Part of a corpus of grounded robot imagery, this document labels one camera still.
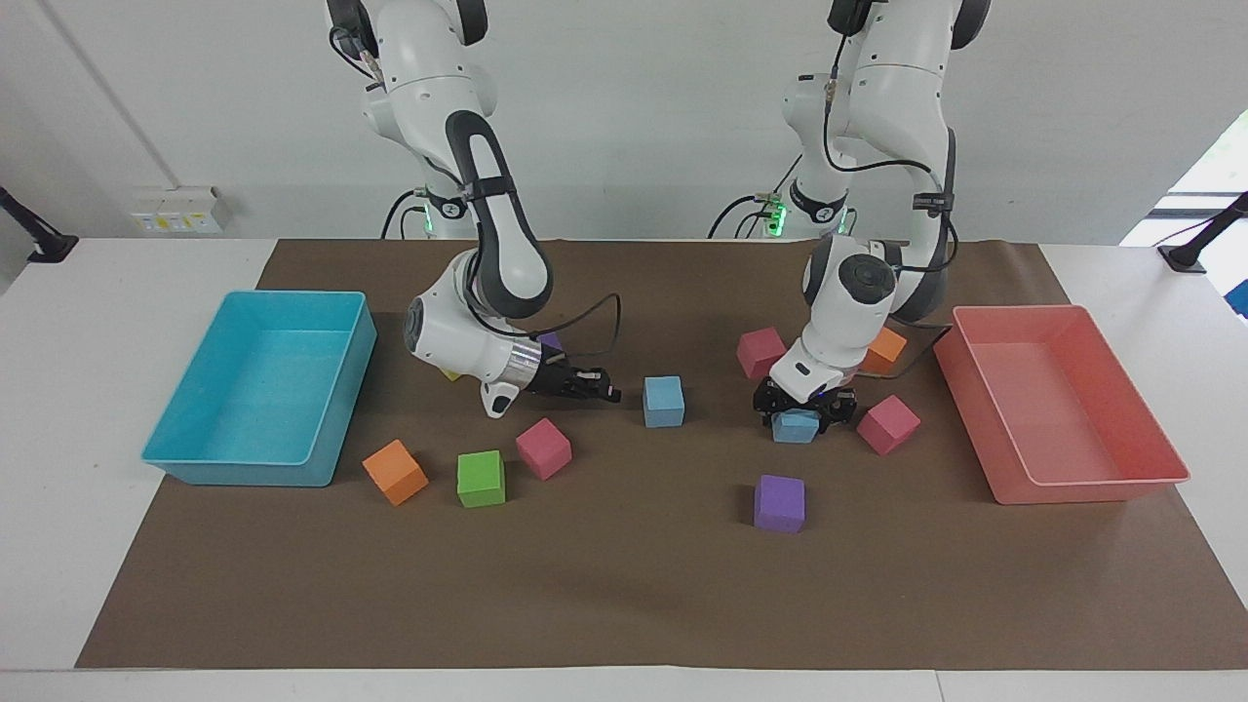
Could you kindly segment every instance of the foam cube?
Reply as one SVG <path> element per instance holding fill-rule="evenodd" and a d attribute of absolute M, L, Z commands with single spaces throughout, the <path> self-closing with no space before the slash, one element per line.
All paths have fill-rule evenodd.
<path fill-rule="evenodd" d="M 862 417 L 857 432 L 876 453 L 887 456 L 915 433 L 919 423 L 919 416 L 896 395 L 890 395 Z"/>
<path fill-rule="evenodd" d="M 646 427 L 674 427 L 685 423 L 685 393 L 680 388 L 680 376 L 645 378 L 641 396 Z"/>
<path fill-rule="evenodd" d="M 1248 280 L 1227 294 L 1227 302 L 1231 304 L 1231 309 L 1239 312 L 1241 317 L 1248 317 Z"/>
<path fill-rule="evenodd" d="M 542 336 L 538 337 L 538 341 L 540 341 L 547 346 L 563 351 L 563 344 L 559 342 L 559 335 L 553 331 L 549 334 L 543 334 Z"/>
<path fill-rule="evenodd" d="M 396 507 L 429 485 L 429 478 L 421 470 L 421 465 L 397 438 L 364 458 L 364 470 L 382 495 Z"/>
<path fill-rule="evenodd" d="M 819 412 L 789 410 L 771 417 L 771 440 L 776 443 L 810 443 L 819 433 Z"/>
<path fill-rule="evenodd" d="M 786 351 L 784 341 L 780 340 L 774 326 L 743 334 L 741 340 L 736 342 L 736 360 L 741 363 L 745 377 L 750 380 L 766 377 L 771 372 L 771 366 Z"/>
<path fill-rule="evenodd" d="M 550 420 L 543 418 L 518 436 L 515 447 L 524 465 L 540 480 L 549 480 L 572 462 L 572 442 Z"/>
<path fill-rule="evenodd" d="M 457 472 L 457 492 L 464 507 L 488 507 L 507 502 L 503 455 L 498 451 L 459 456 Z"/>
<path fill-rule="evenodd" d="M 806 483 L 792 477 L 763 476 L 754 488 L 754 526 L 797 533 L 806 522 Z"/>
<path fill-rule="evenodd" d="M 906 349 L 906 337 L 892 331 L 889 327 L 880 330 L 879 336 L 871 342 L 871 346 L 866 350 L 866 358 L 862 358 L 862 365 L 859 370 L 866 373 L 879 373 L 885 375 L 892 370 L 892 365 L 897 362 L 901 357 L 901 352 Z"/>

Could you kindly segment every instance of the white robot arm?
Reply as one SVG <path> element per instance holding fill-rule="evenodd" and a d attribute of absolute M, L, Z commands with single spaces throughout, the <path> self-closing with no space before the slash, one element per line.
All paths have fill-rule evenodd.
<path fill-rule="evenodd" d="M 854 378 L 867 346 L 894 315 L 915 322 L 943 297 L 951 262 L 955 142 L 941 112 L 950 51 L 968 44 L 990 0 L 836 0 L 829 24 L 844 35 L 840 75 L 799 76 L 785 120 L 802 160 L 784 194 L 786 230 L 821 236 L 802 291 L 810 322 L 755 393 L 765 421 L 794 407 L 821 415 L 821 430 L 847 421 Z M 861 139 L 891 161 L 859 166 L 846 152 Z M 905 167 L 915 189 L 910 230 L 895 242 L 860 242 L 835 231 L 852 174 Z"/>
<path fill-rule="evenodd" d="M 483 1 L 328 0 L 328 19 L 338 49 L 376 79 L 364 92 L 371 125 L 422 164 L 434 229 L 478 239 L 413 300 L 404 325 L 412 355 L 479 378 L 490 417 L 522 390 L 618 402 L 605 371 L 572 367 L 507 321 L 539 312 L 553 276 L 485 121 L 493 85 L 466 56 L 488 29 Z"/>

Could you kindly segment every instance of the purple cube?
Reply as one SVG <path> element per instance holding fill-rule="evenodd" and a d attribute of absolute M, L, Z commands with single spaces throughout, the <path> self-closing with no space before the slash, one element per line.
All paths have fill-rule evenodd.
<path fill-rule="evenodd" d="M 797 478 L 763 476 L 754 490 L 754 526 L 797 533 L 806 521 L 806 485 Z"/>
<path fill-rule="evenodd" d="M 554 349 L 563 351 L 563 345 L 559 344 L 559 336 L 553 331 L 550 334 L 543 334 L 542 336 L 538 337 L 538 341 L 540 341 L 547 346 L 553 346 Z"/>

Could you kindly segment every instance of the blue plastic bin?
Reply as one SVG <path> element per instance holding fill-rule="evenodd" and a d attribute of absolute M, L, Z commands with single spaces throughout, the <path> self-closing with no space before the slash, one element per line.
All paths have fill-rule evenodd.
<path fill-rule="evenodd" d="M 328 485 L 376 341 L 362 292 L 226 295 L 144 461 L 192 485 Z"/>

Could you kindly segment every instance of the wall outlet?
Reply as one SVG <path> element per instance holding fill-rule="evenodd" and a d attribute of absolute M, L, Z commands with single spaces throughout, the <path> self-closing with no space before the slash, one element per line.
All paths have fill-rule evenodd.
<path fill-rule="evenodd" d="M 139 225 L 139 229 L 144 234 L 165 234 L 168 231 L 167 226 L 161 226 L 157 221 L 157 212 L 160 211 L 161 200 L 139 200 L 135 202 L 134 207 L 130 209 L 130 219 Z"/>
<path fill-rule="evenodd" d="M 135 191 L 130 217 L 144 234 L 223 234 L 231 212 L 215 187 Z"/>

